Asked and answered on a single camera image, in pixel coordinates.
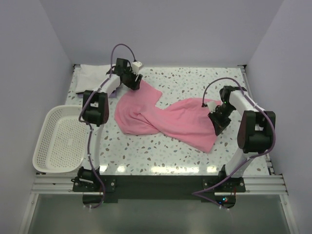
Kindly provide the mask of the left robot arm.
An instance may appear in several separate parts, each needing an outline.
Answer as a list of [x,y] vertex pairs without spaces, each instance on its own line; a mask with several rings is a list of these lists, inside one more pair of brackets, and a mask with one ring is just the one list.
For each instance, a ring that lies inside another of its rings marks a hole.
[[139,73],[143,63],[117,58],[112,65],[80,65],[77,82],[93,84],[83,92],[82,110],[78,120],[89,127],[86,153],[79,169],[79,178],[96,183],[99,178],[99,145],[104,124],[109,118],[109,97],[121,85],[138,90],[142,75]]

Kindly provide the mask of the pink t shirt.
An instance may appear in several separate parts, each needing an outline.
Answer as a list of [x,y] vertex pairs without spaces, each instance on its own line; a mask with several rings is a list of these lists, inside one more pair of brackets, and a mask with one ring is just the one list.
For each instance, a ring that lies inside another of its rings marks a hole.
[[146,82],[128,91],[118,101],[115,121],[124,134],[163,133],[200,151],[209,153],[217,140],[209,109],[198,97],[179,100],[165,109],[156,107],[162,93]]

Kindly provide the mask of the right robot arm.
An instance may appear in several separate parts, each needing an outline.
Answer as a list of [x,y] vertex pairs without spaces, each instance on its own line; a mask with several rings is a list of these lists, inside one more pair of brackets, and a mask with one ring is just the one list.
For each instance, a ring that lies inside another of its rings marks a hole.
[[230,125],[233,111],[240,114],[237,150],[221,169],[226,176],[240,178],[257,155],[273,147],[276,115],[258,107],[245,88],[224,86],[219,94],[221,104],[209,101],[202,106],[208,107],[208,117],[217,136]]

